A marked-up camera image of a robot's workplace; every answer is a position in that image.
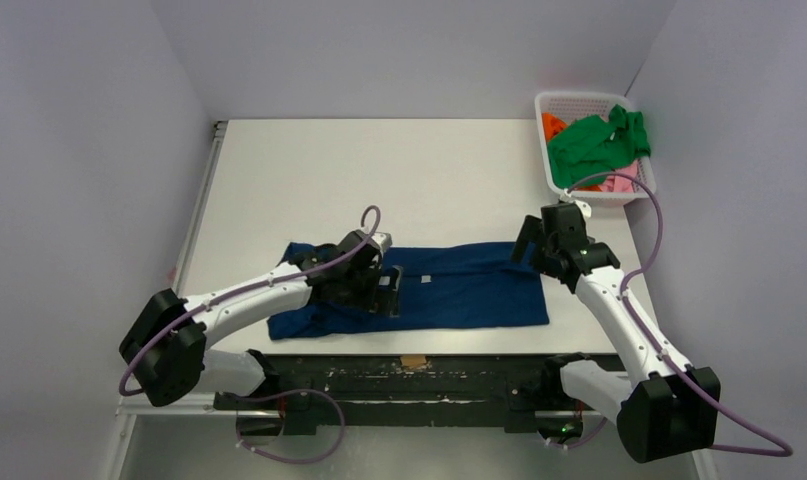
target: laundry basket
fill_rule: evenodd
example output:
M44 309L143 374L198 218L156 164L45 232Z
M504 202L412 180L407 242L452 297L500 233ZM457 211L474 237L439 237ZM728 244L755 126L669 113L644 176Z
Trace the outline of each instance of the laundry basket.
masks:
M620 95L610 95L607 93L594 92L541 92L536 95L536 123L538 125L538 138L541 142L541 156L544 160L544 173L547 177L547 186L551 190L560 194L563 190L553 182L553 174L550 171L550 158L547 155L547 143L544 139L544 124L541 114L548 112L556 115L567 124L590 115L602 115L608 118L609 111L615 105L621 105L627 111L635 110L633 104ZM639 160L638 179L650 188L651 192L656 192L656 180L653 178L653 170L650 168L650 160L641 157ZM588 192L585 190L575 190L572 195L575 198L599 206L623 206L637 198L647 198L647 194L641 187L634 185L633 193L617 192Z

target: blue towel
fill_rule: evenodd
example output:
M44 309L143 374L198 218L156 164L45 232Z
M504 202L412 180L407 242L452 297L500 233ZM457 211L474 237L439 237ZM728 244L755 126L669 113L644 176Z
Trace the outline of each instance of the blue towel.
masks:
M270 338L547 324L540 276L527 265L509 261L513 247L511 242L452 248L392 247L382 263L384 268L403 267L399 317L319 303L271 317ZM311 245L292 243L285 257L311 249Z

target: white table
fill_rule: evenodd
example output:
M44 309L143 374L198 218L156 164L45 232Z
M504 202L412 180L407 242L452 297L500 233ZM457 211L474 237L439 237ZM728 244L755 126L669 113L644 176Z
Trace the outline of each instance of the white table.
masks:
M514 241L556 201L530 120L232 120L180 269L180 295L269 271L290 241L338 242L366 205L396 246ZM589 234L625 271L639 265L623 208L597 208ZM543 277L550 324L271 341L267 322L219 349L266 354L614 353L588 310ZM631 283L651 316L641 277Z

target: orange cloth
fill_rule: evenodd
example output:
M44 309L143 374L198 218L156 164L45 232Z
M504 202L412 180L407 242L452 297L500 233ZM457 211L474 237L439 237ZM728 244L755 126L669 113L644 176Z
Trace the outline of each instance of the orange cloth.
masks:
M544 124L544 140L548 142L568 126L567 123L547 112L541 114L541 123Z

